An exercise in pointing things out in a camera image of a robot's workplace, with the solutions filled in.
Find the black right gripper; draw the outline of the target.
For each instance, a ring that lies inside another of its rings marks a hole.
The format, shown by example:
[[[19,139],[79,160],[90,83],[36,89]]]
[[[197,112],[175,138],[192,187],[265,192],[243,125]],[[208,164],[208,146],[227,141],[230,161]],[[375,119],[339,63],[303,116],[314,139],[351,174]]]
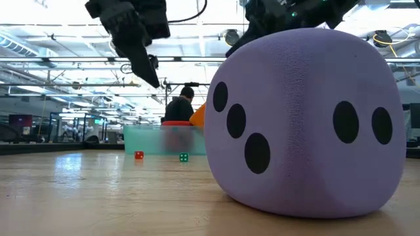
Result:
[[[228,58],[240,47],[263,37],[263,32],[277,32],[287,29],[288,10],[295,6],[291,0],[249,0],[245,4],[245,18],[253,28],[247,31],[226,52]]]

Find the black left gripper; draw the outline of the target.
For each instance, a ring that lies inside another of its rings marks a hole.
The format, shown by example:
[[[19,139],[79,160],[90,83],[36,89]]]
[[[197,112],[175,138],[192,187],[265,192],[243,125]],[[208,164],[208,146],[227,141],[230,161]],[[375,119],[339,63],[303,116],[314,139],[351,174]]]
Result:
[[[91,18],[99,18],[121,57],[131,63],[131,71],[155,89],[157,56],[146,48],[154,39],[171,36],[165,0],[89,0],[85,8]]]

